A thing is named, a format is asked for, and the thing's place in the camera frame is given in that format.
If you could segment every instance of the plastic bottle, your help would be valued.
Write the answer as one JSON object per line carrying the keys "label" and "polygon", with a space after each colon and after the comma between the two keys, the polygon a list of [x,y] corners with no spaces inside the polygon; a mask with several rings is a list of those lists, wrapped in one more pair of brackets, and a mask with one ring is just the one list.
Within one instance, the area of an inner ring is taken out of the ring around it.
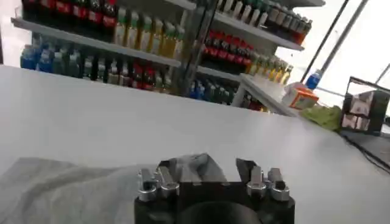
{"label": "plastic bottle", "polygon": [[140,32],[140,47],[141,51],[147,52],[149,41],[151,39],[152,19],[149,16],[144,16],[144,26]]}
{"label": "plastic bottle", "polygon": [[83,79],[92,80],[92,62],[93,62],[92,56],[89,56],[85,59]]}
{"label": "plastic bottle", "polygon": [[154,34],[151,38],[151,53],[159,55],[161,54],[163,40],[163,22],[159,19],[154,19]]}
{"label": "plastic bottle", "polygon": [[182,50],[183,50],[183,37],[184,37],[184,29],[177,26],[177,36],[176,36],[176,44],[175,44],[175,50],[173,54],[173,58],[176,60],[182,59]]}
{"label": "plastic bottle", "polygon": [[76,25],[85,27],[88,21],[88,0],[74,0],[73,18]]}
{"label": "plastic bottle", "polygon": [[126,46],[129,48],[135,48],[137,45],[138,20],[139,16],[137,12],[132,12],[130,24],[126,32]]}
{"label": "plastic bottle", "polygon": [[42,53],[41,59],[37,65],[37,70],[41,72],[47,72],[47,73],[52,72],[52,63],[50,61],[49,54]]}
{"label": "plastic bottle", "polygon": [[96,81],[103,82],[104,81],[104,75],[105,75],[105,60],[104,58],[101,58],[97,64],[97,76]]}
{"label": "plastic bottle", "polygon": [[317,88],[321,78],[322,78],[322,71],[320,69],[317,69],[315,73],[309,76],[305,85],[307,86],[307,88],[314,90],[315,88]]}
{"label": "plastic bottle", "polygon": [[65,67],[62,60],[61,52],[56,52],[53,59],[53,73],[63,75],[65,73]]}
{"label": "plastic bottle", "polygon": [[114,43],[125,46],[126,42],[126,9],[119,8],[118,10],[118,22],[115,27]]}
{"label": "plastic bottle", "polygon": [[56,0],[55,12],[59,21],[67,22],[71,19],[71,3],[70,0]]}
{"label": "plastic bottle", "polygon": [[116,0],[105,0],[103,6],[103,29],[106,36],[114,36],[116,26]]}
{"label": "plastic bottle", "polygon": [[121,75],[119,76],[119,85],[129,86],[129,84],[130,84],[129,69],[127,67],[127,62],[124,62],[122,65]]}
{"label": "plastic bottle", "polygon": [[32,46],[25,46],[22,55],[20,56],[20,68],[35,70],[37,67]]}
{"label": "plastic bottle", "polygon": [[100,0],[90,0],[90,10],[88,12],[88,22],[91,29],[100,32],[103,19],[102,4]]}

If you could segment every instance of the white table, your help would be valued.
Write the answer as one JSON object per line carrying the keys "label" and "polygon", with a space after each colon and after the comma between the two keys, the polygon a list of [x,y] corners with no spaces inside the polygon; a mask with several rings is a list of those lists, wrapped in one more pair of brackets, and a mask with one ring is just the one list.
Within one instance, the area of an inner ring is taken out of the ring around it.
{"label": "white table", "polygon": [[293,117],[0,66],[0,173],[20,156],[86,166],[209,153],[280,167],[296,223],[390,220],[390,178],[336,133]]}
{"label": "white table", "polygon": [[297,110],[282,104],[282,97],[285,95],[283,85],[271,82],[258,75],[240,74],[240,77],[241,82],[233,99],[232,106],[240,107],[247,91],[273,113],[290,117],[299,116]]}

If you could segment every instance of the red bottle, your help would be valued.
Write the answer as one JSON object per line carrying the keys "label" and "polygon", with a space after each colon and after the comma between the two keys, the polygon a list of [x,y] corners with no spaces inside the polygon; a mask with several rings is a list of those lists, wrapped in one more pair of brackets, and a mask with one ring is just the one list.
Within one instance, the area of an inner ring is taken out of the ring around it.
{"label": "red bottle", "polygon": [[75,20],[75,23],[77,25],[79,25],[79,26],[87,25],[88,0],[74,0],[72,14],[73,14],[73,18]]}
{"label": "red bottle", "polygon": [[70,0],[56,0],[55,14],[60,22],[68,23],[71,19],[71,3]]}
{"label": "red bottle", "polygon": [[104,33],[112,38],[116,26],[116,0],[106,0],[103,6],[103,29]]}
{"label": "red bottle", "polygon": [[136,89],[142,89],[142,75],[143,75],[143,70],[142,68],[134,63],[133,65],[133,80],[132,80],[132,87]]}
{"label": "red bottle", "polygon": [[146,72],[143,75],[142,89],[152,91],[154,86],[154,70],[152,68],[146,68]]}
{"label": "red bottle", "polygon": [[88,23],[91,29],[100,32],[103,19],[102,4],[100,0],[90,0],[90,11],[88,12]]}

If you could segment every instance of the product box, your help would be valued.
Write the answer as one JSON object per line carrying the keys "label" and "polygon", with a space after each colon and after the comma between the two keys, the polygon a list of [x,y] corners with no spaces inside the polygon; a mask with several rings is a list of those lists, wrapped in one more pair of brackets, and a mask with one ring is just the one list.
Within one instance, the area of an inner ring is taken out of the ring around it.
{"label": "product box", "polygon": [[316,96],[310,89],[306,87],[292,86],[286,89],[286,94],[282,98],[282,102],[294,109],[302,110],[313,107],[318,101]]}

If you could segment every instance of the store shelf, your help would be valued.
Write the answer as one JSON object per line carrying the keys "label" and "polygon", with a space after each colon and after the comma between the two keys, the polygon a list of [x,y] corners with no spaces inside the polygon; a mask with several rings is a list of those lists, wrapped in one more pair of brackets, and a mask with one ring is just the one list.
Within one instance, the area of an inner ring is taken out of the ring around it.
{"label": "store shelf", "polygon": [[230,74],[227,72],[222,72],[222,71],[218,71],[215,69],[206,68],[206,67],[202,67],[202,66],[198,66],[197,71],[199,73],[212,75],[214,77],[219,77],[219,78],[223,78],[223,79],[229,79],[229,80],[236,81],[236,82],[240,82],[240,80],[241,80],[241,77],[239,75],[233,75],[233,74]]}
{"label": "store shelf", "polygon": [[43,35],[48,35],[51,37],[55,37],[61,40],[71,41],[77,44],[83,44],[89,47],[94,47],[96,49],[102,49],[110,52],[115,52],[119,54],[128,55],[135,58],[141,58],[148,61],[156,62],[163,65],[169,65],[173,67],[179,67],[181,65],[180,61],[173,60],[166,57],[161,57],[158,55],[150,54],[147,52],[142,52],[138,50],[134,50],[128,47],[122,47],[117,44],[107,43],[100,40],[95,40],[93,38],[84,37],[78,34],[65,32],[62,30],[58,30],[55,28],[51,28],[48,26],[44,26],[38,23],[33,23],[30,21],[26,21],[22,18],[11,18],[11,22],[15,27],[30,30],[36,33],[40,33]]}
{"label": "store shelf", "polygon": [[196,9],[196,4],[187,0],[165,0],[166,2],[170,2],[172,4],[178,5],[187,10]]}
{"label": "store shelf", "polygon": [[299,46],[296,43],[293,43],[291,41],[280,38],[274,34],[271,34],[267,31],[259,29],[257,27],[253,27],[253,26],[250,26],[248,24],[245,24],[237,19],[223,15],[222,13],[216,12],[214,18],[222,23],[226,23],[232,27],[235,27],[237,29],[244,30],[248,33],[251,33],[252,35],[256,35],[258,37],[272,41],[281,47],[286,47],[286,48],[298,50],[298,51],[304,50],[304,48],[302,46]]}
{"label": "store shelf", "polygon": [[288,1],[289,8],[294,7],[319,7],[325,5],[324,0],[291,0]]}

